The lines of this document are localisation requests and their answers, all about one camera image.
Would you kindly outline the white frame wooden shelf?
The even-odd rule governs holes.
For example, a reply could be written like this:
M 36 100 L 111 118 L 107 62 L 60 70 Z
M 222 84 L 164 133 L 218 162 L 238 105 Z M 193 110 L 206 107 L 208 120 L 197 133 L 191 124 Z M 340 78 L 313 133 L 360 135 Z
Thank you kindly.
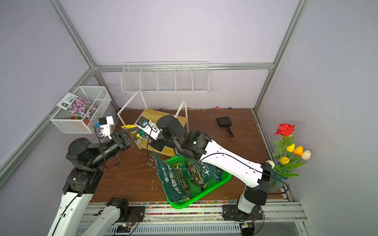
M 117 113 L 117 116 L 118 116 L 119 120 L 121 121 L 121 123 L 123 124 L 123 126 L 125 126 L 127 124 L 124 122 L 121 114 L 122 114 L 122 112 L 126 109 L 126 107 L 132 102 L 132 100 L 137 95 L 141 96 L 143 104 L 144 104 L 144 107 L 145 107 L 145 109 L 143 110 L 143 112 L 141 113 L 141 115 L 139 116 L 139 118 L 140 117 L 145 117 L 148 120 L 152 121 L 153 123 L 156 123 L 160 118 L 162 118 L 163 116 L 168 115 L 168 113 L 166 113 L 166 112 L 161 112 L 161 111 L 156 111 L 156 110 L 149 109 L 147 107 L 147 105 L 146 105 L 143 93 L 139 89 L 139 90 L 137 90 L 133 94 L 133 96 L 125 103 L 125 105 Z M 174 117 L 178 119 L 178 121 L 180 122 L 180 124 L 183 127 L 185 127 L 187 131 L 189 131 L 188 106 L 187 106 L 187 101 L 185 99 L 182 101 L 182 103 L 179 106 L 179 108 L 178 108 L 176 114 L 174 115 Z M 155 151 L 155 152 L 157 152 L 157 153 L 169 156 L 169 157 L 173 157 L 175 155 L 174 150 L 172 148 L 168 148 L 168 147 L 164 147 L 162 151 L 157 151 L 154 148 L 152 148 L 152 150 Z

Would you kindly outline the dark green soil bag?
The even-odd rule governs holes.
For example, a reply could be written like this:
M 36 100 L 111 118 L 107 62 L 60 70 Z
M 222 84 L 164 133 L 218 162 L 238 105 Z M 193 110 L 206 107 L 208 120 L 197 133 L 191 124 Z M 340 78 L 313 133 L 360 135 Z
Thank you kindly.
M 177 169 L 161 159 L 156 152 L 152 152 L 156 161 L 158 178 L 164 188 L 167 199 L 173 203 L 181 203 L 190 199 L 190 187 L 185 177 Z
M 201 189 L 206 188 L 211 178 L 221 181 L 223 174 L 223 170 L 214 165 L 202 162 L 195 164 L 193 160 L 188 161 L 188 169 L 192 182 Z

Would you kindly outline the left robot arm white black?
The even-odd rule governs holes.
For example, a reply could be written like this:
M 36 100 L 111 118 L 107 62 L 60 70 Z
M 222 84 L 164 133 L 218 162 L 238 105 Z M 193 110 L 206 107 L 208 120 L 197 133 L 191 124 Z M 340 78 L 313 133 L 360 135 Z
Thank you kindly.
M 111 140 L 103 144 L 93 144 L 86 138 L 76 139 L 70 144 L 66 158 L 74 167 L 63 187 L 61 203 L 48 235 L 76 234 L 84 210 L 104 174 L 106 162 L 121 151 L 130 148 L 136 136 L 128 137 L 128 134 L 139 131 L 139 128 L 133 127 L 114 132 L 110 135 Z M 144 214 L 145 207 L 129 206 L 127 199 L 113 197 L 84 235 L 103 236 L 118 222 L 138 227 L 144 219 Z

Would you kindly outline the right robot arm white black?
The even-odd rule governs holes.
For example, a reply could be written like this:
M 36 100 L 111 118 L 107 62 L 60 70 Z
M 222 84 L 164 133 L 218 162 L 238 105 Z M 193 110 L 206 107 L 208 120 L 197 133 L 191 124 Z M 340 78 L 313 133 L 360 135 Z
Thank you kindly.
M 254 209 L 266 204 L 269 182 L 273 179 L 272 161 L 263 164 L 247 160 L 219 145 L 215 140 L 200 131 L 185 130 L 177 118 L 166 115 L 157 123 L 140 120 L 140 128 L 148 135 L 148 144 L 156 150 L 170 147 L 177 156 L 189 159 L 193 167 L 210 164 L 235 176 L 245 184 L 236 207 L 227 210 L 224 218 L 243 220 Z

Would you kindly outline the yellow flowered fertilizer bag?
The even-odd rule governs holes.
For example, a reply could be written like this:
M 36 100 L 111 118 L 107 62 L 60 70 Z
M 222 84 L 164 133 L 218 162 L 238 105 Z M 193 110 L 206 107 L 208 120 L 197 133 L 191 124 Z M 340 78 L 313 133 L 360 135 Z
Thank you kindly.
M 136 138 L 139 140 L 146 140 L 148 138 L 148 135 L 143 130 L 137 130 L 136 125 L 123 125 L 121 128 L 122 130 L 128 130 L 130 136 L 136 136 Z

